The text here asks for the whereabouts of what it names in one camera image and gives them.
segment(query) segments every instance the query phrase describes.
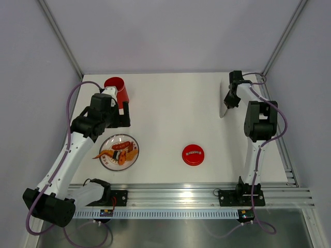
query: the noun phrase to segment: gray floor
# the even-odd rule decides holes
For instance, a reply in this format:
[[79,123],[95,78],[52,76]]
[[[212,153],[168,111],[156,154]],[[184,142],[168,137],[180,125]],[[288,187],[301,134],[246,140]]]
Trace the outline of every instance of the gray floor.
[[[261,220],[272,223],[278,233],[264,233],[257,225],[240,227],[230,236],[217,239],[215,235],[226,234],[236,220],[112,220],[108,223],[112,234],[103,247],[118,248],[219,248],[219,247],[313,247],[300,210],[259,210]],[[73,220],[67,227],[70,238],[81,246],[95,246],[105,235],[105,230],[96,224],[86,225],[86,220]],[[40,237],[38,248],[73,247],[59,227],[54,227]]]

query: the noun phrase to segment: plate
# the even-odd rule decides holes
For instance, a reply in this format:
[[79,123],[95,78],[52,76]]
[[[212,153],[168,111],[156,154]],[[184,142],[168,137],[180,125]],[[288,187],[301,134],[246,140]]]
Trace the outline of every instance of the plate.
[[124,171],[135,163],[139,155],[138,142],[127,134],[109,137],[100,147],[101,164],[111,171]]

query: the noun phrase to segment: cup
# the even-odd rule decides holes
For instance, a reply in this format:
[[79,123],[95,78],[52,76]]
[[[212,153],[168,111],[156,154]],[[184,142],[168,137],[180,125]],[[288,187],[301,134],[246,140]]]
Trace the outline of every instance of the cup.
[[111,77],[110,79],[107,79],[104,83],[104,87],[113,86],[117,89],[117,103],[118,108],[123,108],[123,102],[129,102],[128,93],[126,92],[126,87],[124,80],[115,76]]

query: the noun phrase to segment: black and white robotic arm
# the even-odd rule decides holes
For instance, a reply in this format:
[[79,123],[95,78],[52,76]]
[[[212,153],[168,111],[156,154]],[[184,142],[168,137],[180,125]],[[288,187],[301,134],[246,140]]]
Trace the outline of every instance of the black and white robotic arm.
[[[252,82],[244,80],[241,71],[230,73],[229,92],[222,102],[223,106],[221,106],[220,117],[222,118],[228,109],[238,107],[241,102],[247,105],[244,133],[247,136],[248,148],[244,171],[239,177],[235,191],[228,192],[228,194],[224,191],[219,192],[222,194],[220,198],[225,198],[223,201],[220,199],[220,203],[223,203],[223,205],[221,204],[222,206],[251,206],[249,198],[251,187],[254,187],[254,195],[257,198],[255,204],[257,206],[264,204],[260,182],[267,144],[260,151],[258,170],[255,171],[255,168],[261,145],[270,140],[277,132],[277,111],[258,98],[250,90],[251,87]],[[277,106],[277,102],[267,101]]]
[[[92,202],[109,201],[110,184],[99,179],[93,179],[86,186],[70,193],[68,188],[82,159],[105,128],[130,126],[128,102],[123,103],[124,114],[120,115],[116,94],[115,87],[106,87],[102,93],[92,96],[90,106],[72,121],[70,150],[67,151],[67,144],[65,144],[50,171],[36,189],[25,190],[23,199],[30,209],[41,189],[48,184],[34,208],[32,213],[34,217],[64,227],[70,222],[76,210]],[[66,151],[68,153],[62,166],[52,183],[48,183]]]

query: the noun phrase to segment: wall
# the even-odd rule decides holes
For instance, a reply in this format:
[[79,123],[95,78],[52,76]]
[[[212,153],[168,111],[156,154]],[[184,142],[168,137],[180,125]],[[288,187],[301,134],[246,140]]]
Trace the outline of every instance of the wall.
[[47,0],[85,74],[262,70],[299,0]]
[[331,243],[331,2],[308,2],[268,74],[272,98],[284,110],[285,135],[301,185],[312,192]]
[[0,240],[19,247],[27,233],[22,194],[60,151],[78,77],[36,1],[1,1],[0,33]]

